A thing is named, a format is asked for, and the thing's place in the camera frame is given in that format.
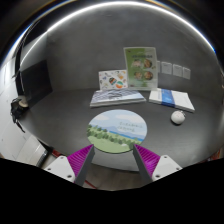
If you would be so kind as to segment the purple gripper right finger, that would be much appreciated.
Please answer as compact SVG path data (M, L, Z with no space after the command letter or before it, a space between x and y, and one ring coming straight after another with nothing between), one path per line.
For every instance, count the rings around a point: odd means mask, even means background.
M135 144L133 148L140 175L145 182L156 181L182 169L168 155L156 153Z

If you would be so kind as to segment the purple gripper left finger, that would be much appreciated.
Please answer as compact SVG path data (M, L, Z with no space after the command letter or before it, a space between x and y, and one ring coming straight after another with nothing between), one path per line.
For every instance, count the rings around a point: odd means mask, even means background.
M59 156L45 168L45 171L82 186L94 155L94 145L91 144L74 152L68 157Z

